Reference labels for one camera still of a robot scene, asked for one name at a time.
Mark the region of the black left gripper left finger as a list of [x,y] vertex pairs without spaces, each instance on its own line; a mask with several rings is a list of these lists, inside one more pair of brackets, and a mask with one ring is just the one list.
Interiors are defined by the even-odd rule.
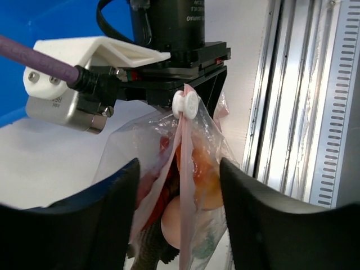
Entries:
[[140,164],[48,207],[1,206],[2,269],[123,269]]

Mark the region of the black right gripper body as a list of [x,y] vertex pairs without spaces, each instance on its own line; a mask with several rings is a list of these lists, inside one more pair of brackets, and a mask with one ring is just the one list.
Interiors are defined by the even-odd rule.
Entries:
[[174,94],[184,84],[194,88],[208,112],[215,110],[227,76],[225,61],[231,58],[226,42],[206,42],[198,49],[161,53],[125,43],[133,67],[114,91],[118,100],[142,100],[149,105],[169,108]]

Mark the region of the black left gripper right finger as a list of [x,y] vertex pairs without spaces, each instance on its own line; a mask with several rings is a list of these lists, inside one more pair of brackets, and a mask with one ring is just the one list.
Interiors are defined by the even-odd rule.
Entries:
[[236,269],[358,269],[359,203],[335,209],[288,197],[220,162]]

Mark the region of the grey fish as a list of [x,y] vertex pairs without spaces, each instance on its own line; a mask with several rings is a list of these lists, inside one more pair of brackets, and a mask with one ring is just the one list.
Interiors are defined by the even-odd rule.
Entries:
[[161,230],[161,219],[141,231],[128,245],[127,257],[133,258],[131,269],[157,269],[159,261],[169,264],[179,254],[179,249],[172,247],[165,240]]

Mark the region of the beige egg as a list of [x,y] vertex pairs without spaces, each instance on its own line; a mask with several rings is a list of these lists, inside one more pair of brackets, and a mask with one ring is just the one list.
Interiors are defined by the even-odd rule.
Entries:
[[161,230],[167,243],[176,249],[181,244],[180,197],[176,196],[166,206],[161,218]]

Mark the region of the red lobster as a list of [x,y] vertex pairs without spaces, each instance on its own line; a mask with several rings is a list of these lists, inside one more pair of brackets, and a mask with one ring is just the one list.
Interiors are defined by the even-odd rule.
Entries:
[[143,231],[152,224],[155,223],[155,221],[161,217],[163,214],[165,207],[169,204],[171,199],[176,196],[178,192],[179,187],[179,171],[177,168],[177,157],[174,156],[172,163],[169,167],[168,174],[165,178],[165,183],[162,187],[161,193],[159,195],[159,198],[156,201],[156,204],[147,220],[147,222],[143,226]]

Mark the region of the clear pink-dotted zip bag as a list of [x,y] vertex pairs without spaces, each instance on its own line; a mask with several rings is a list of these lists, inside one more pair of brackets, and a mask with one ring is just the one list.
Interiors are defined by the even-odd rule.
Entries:
[[204,210],[194,198],[193,149],[202,147],[209,152],[219,164],[219,176],[221,159],[233,159],[219,126],[219,120],[228,114],[225,100],[218,102],[216,111],[217,117],[212,118],[196,90],[185,85],[175,93],[171,110],[134,119],[110,135],[93,180],[98,183],[130,160],[139,161],[131,244],[147,222],[176,155],[181,244],[175,259],[179,269],[205,269],[227,228],[224,206]]

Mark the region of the raw steak slice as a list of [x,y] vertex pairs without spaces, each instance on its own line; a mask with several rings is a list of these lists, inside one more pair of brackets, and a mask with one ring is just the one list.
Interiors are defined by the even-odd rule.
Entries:
[[192,152],[193,181],[197,205],[204,210],[213,210],[223,206],[219,164],[202,147],[195,147]]

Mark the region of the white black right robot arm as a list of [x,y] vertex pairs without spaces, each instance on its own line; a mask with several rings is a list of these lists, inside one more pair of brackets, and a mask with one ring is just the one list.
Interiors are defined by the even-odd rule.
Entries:
[[171,107],[176,91],[190,85],[213,115],[231,58],[226,42],[205,41],[204,1],[128,1],[132,44],[170,53],[170,58],[126,71],[119,100]]

